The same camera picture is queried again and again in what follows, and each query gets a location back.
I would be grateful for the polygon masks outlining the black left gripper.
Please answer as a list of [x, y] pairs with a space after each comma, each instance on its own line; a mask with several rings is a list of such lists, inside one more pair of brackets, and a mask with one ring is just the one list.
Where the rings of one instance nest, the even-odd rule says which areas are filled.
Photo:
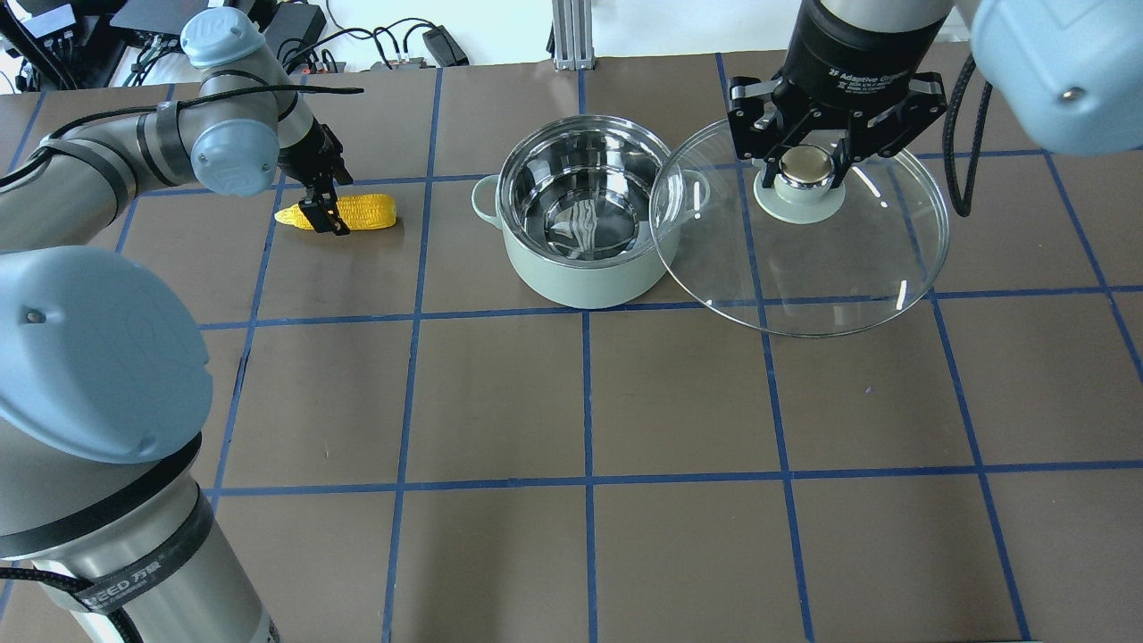
[[331, 233], [350, 235], [346, 222], [339, 216], [338, 186], [350, 186], [346, 148], [331, 127], [318, 121], [291, 146], [282, 147], [278, 167], [287, 178], [306, 188], [306, 199], [298, 203], [298, 228], [314, 230], [319, 235]]

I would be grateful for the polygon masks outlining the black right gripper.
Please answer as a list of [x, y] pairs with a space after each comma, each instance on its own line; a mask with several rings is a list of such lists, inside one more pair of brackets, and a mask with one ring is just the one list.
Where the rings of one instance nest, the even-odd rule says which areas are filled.
[[828, 106], [820, 128], [844, 131], [833, 183], [898, 154], [948, 112], [940, 73], [916, 74], [946, 19], [948, 1], [804, 1], [780, 77], [728, 81], [735, 154], [772, 186], [780, 159], [809, 131], [812, 101]]

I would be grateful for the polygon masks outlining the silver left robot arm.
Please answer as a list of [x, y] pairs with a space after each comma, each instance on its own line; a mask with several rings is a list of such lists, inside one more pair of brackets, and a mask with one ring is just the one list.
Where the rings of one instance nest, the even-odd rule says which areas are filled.
[[3, 580], [37, 582], [95, 642], [278, 642], [189, 471], [213, 402], [203, 333], [90, 241], [147, 192], [254, 196], [279, 176], [314, 231], [346, 235], [351, 176], [246, 13], [197, 13], [179, 47], [195, 99], [78, 118], [3, 176]]

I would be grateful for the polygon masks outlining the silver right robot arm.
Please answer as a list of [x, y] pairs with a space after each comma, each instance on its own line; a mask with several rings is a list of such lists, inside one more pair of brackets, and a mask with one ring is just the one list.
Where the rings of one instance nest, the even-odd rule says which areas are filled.
[[840, 178], [894, 156], [948, 113], [946, 86], [919, 72], [952, 9], [972, 61], [1037, 146], [1104, 155], [1142, 138], [1140, 1], [805, 1], [772, 80], [732, 78], [732, 144], [773, 164], [814, 131], [840, 132]]

